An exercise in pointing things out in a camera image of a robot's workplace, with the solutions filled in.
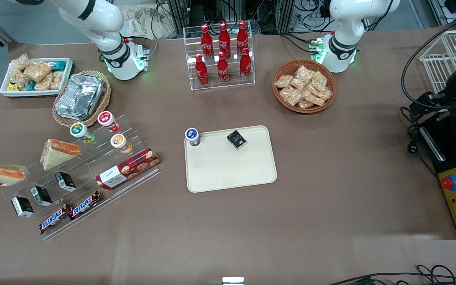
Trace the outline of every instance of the red button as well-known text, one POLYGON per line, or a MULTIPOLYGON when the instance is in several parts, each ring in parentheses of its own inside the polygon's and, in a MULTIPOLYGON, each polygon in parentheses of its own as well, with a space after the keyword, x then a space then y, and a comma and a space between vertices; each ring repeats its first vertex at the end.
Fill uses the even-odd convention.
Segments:
POLYGON ((453 181, 453 179, 451 179, 450 177, 445 177, 441 180, 441 184, 443 185, 443 187, 445 187, 446 189, 451 189, 455 186, 455 183, 453 181))

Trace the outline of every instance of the wicker basket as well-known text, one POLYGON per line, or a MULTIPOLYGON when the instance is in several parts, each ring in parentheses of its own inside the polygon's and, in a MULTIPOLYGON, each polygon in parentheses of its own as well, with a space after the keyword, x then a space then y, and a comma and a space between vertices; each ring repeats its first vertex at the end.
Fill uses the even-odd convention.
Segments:
POLYGON ((274 95, 277 100, 286 108, 293 110, 295 112, 300 112, 302 114, 310 114, 313 112, 320 112, 321 110, 327 108, 335 99, 335 94, 337 93, 337 84, 335 83, 335 78, 333 74, 324 66, 319 63, 305 58, 295 58, 290 61, 283 63, 274 74, 274 79, 272 81, 272 89, 274 90, 274 95), (332 91, 332 96, 325 102, 323 106, 312 106, 307 109, 300 109, 288 104, 279 94, 279 89, 274 85, 274 82, 277 81, 283 75, 295 75, 295 72, 298 70, 298 67, 304 65, 309 70, 320 71, 328 80, 327 86, 332 91))
POLYGON ((93 115, 89 119, 82 122, 82 121, 78 121, 78 120, 74 120, 74 119, 60 117, 56 113, 57 101, 65 93, 65 90, 68 87, 68 83, 67 83, 63 87, 63 89, 61 89, 59 94, 57 95, 56 99, 54 100, 54 105, 52 106, 52 115, 54 116, 54 119, 63 126, 69 127, 69 126, 73 125, 74 123, 78 123, 78 122, 81 122, 88 127, 93 125, 98 120, 98 115, 101 114, 101 112, 103 112, 105 110, 105 108, 108 106, 108 103, 110 101, 110 91, 112 89, 110 88, 110 84, 108 83, 108 79, 105 76, 105 74, 94 71, 94 70, 88 70, 88 71, 80 72, 80 73, 101 78, 103 80, 103 82, 105 83, 105 87, 103 87, 103 93, 100 95, 100 98, 98 99, 98 103, 96 103, 96 108, 95 108, 93 115))

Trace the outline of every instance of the coca-cola bottle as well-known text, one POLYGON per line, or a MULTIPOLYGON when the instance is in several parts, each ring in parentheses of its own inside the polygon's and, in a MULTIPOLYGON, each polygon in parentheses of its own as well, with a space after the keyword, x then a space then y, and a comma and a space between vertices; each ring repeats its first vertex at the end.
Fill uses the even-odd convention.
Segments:
POLYGON ((224 57, 224 52, 220 51, 219 61, 217 62, 217 77, 220 84, 226 84, 230 81, 230 74, 228 73, 228 63, 224 57))
POLYGON ((247 47, 246 21, 239 22, 239 33, 237 34, 237 56, 242 56, 242 49, 247 47))
POLYGON ((242 81, 251 79, 251 58, 247 47, 242 49, 242 57, 240 58, 240 79, 242 81))
POLYGON ((212 37, 209 34, 209 26, 207 24, 201 25, 200 43, 205 61, 214 61, 214 47, 212 46, 212 37))
POLYGON ((226 24, 226 22, 221 22, 219 28, 221 29, 221 32, 219 33, 219 50, 224 52, 226 58, 230 58, 232 56, 232 51, 230 51, 230 35, 226 31, 228 24, 226 24))
POLYGON ((195 64, 195 70, 197 72, 199 85, 205 87, 209 84, 209 76, 207 74, 207 66, 201 60, 201 54, 196 54, 195 58, 197 63, 195 64))

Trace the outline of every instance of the brown tabletop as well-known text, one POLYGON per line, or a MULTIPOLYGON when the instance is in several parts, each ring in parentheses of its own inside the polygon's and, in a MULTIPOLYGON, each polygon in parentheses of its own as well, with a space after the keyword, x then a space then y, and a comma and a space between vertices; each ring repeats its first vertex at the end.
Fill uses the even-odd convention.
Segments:
MULTIPOLYGON (((148 72, 122 82, 92 44, 10 46, 10 58, 69 57, 109 75, 108 109, 126 114, 161 173, 51 241, 0 194, 0 284, 328 284, 442 263, 456 274, 456 233, 436 179, 407 153, 398 107, 402 68, 436 30, 368 32, 336 74, 337 97, 315 115, 275 99, 271 81, 303 57, 279 36, 255 37, 256 84, 191 92, 182 40, 159 43, 148 72), (272 184, 190 193, 184 131, 264 125, 277 166, 272 184)), ((407 89, 430 89, 412 65, 407 89)), ((38 161, 46 139, 72 141, 53 99, 0 95, 0 163, 38 161)))

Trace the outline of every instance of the red emergency stop button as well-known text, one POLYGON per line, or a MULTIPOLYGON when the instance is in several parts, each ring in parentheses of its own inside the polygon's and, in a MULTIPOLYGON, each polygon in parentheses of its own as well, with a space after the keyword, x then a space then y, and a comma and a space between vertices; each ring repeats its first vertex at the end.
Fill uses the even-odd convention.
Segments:
POLYGON ((455 191, 456 190, 456 177, 453 175, 448 175, 447 177, 445 177, 441 180, 441 185, 443 187, 445 187, 446 189, 455 191))

